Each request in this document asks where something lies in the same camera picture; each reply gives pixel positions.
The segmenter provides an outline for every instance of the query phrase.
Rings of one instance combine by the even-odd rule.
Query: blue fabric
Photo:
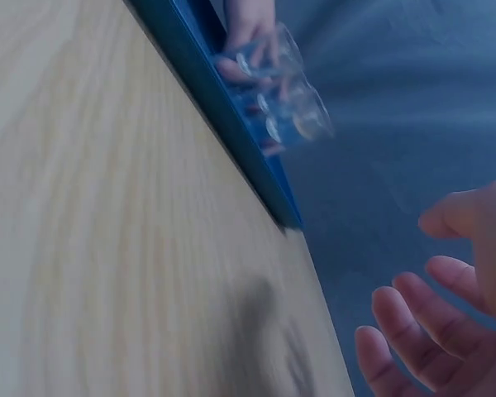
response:
[[[216,0],[219,14],[222,0]],[[468,242],[417,229],[444,194],[496,179],[496,0],[276,0],[336,139],[284,156],[357,397],[371,292]],[[443,296],[494,326],[436,286]]]

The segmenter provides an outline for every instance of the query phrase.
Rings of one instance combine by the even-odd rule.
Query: fingers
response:
[[[490,310],[478,286],[475,268],[449,256],[435,256],[426,265],[427,273],[480,312],[490,315]]]
[[[486,337],[494,335],[469,316],[448,304],[418,275],[404,273],[393,281],[413,317],[445,351],[461,359]]]
[[[435,238],[471,237],[476,190],[451,193],[420,218],[420,228]]]
[[[373,293],[373,314],[389,345],[429,389],[439,389],[458,371],[461,360],[447,354],[421,329],[396,289],[383,287]]]
[[[257,21],[232,18],[232,22],[228,24],[228,36],[224,45],[224,51],[234,50],[251,41],[256,29]]]
[[[388,343],[377,329],[358,328],[355,342],[360,370],[376,397],[424,397],[397,368]]]

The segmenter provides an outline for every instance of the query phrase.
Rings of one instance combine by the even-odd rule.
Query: light wood surface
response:
[[[350,395],[303,235],[125,5],[0,1],[0,397]]]

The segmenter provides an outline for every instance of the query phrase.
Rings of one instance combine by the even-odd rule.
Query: stacked cups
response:
[[[265,36],[217,55],[221,76],[236,86],[236,100],[265,156],[333,135],[331,119],[303,73],[303,59],[279,23]]]

